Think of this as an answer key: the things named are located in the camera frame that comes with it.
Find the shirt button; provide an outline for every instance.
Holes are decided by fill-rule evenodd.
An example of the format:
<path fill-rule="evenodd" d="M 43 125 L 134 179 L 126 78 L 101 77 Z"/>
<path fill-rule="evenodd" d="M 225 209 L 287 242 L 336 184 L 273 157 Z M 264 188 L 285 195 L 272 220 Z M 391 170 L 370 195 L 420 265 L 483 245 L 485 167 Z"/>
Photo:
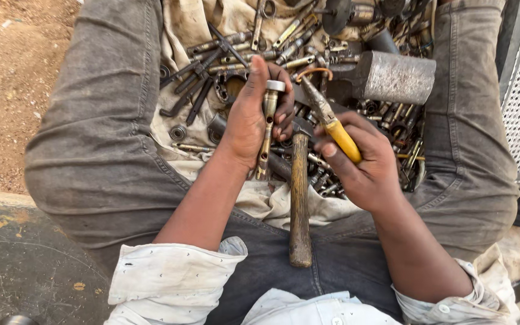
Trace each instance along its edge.
<path fill-rule="evenodd" d="M 438 305 L 438 310 L 442 311 L 445 314 L 448 314 L 451 312 L 451 308 L 449 308 L 447 305 Z"/>

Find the hand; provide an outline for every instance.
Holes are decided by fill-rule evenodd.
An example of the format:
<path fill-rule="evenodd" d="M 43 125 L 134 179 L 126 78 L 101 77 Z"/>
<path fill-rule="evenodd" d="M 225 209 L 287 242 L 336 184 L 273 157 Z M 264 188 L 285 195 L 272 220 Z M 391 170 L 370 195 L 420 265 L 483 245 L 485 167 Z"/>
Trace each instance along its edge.
<path fill-rule="evenodd" d="M 346 196 L 360 208 L 372 213 L 382 211 L 386 202 L 404 198 L 399 185 L 395 154 L 388 139 L 370 122 L 355 112 L 336 115 L 357 144 L 362 162 L 355 165 L 327 137 L 314 146 L 340 178 Z M 324 135 L 318 126 L 315 135 Z"/>
<path fill-rule="evenodd" d="M 273 139 L 278 141 L 290 137 L 293 131 L 294 93 L 290 77 L 284 69 L 266 63 L 260 56 L 253 56 L 250 74 L 246 85 L 242 88 L 227 119 L 227 126 L 218 149 L 230 152 L 232 158 L 243 163 L 249 169 L 256 166 L 256 158 L 262 140 L 266 122 L 262 112 L 262 101 L 266 90 L 266 82 L 278 80 L 286 84 L 285 92 L 280 94 L 278 108 L 274 114 Z"/>

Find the shirt cuff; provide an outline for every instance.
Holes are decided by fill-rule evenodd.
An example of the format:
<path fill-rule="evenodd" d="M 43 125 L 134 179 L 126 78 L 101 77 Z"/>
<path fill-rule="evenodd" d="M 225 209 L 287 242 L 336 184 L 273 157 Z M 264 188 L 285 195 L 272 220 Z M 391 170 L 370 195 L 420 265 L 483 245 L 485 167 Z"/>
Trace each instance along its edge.
<path fill-rule="evenodd" d="M 398 292 L 396 299 L 403 311 L 404 320 L 412 324 L 459 323 L 469 319 L 495 319 L 506 321 L 509 309 L 487 289 L 478 278 L 473 264 L 455 259 L 473 282 L 473 292 L 466 297 L 449 297 L 437 304 L 412 299 Z"/>
<path fill-rule="evenodd" d="M 223 240 L 217 252 L 178 243 L 122 245 L 108 303 L 221 292 L 246 256 L 239 237 Z"/>

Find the hammer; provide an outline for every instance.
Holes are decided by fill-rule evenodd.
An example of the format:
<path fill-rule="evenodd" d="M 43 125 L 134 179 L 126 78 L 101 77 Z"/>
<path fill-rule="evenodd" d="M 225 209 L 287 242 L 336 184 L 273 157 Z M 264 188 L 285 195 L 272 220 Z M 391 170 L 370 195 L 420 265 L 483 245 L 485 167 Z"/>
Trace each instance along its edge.
<path fill-rule="evenodd" d="M 308 140 L 313 135 L 307 120 L 292 121 L 292 177 L 290 185 L 290 264 L 312 265 L 312 245 L 308 233 Z"/>

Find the dirt ground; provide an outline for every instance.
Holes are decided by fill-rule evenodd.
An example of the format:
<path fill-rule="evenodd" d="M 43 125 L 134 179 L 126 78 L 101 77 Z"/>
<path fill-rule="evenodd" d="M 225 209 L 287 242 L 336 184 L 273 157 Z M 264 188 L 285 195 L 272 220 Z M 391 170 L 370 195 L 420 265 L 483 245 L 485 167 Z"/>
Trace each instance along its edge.
<path fill-rule="evenodd" d="M 27 194 L 25 145 L 39 129 L 80 4 L 0 0 L 0 191 Z"/>

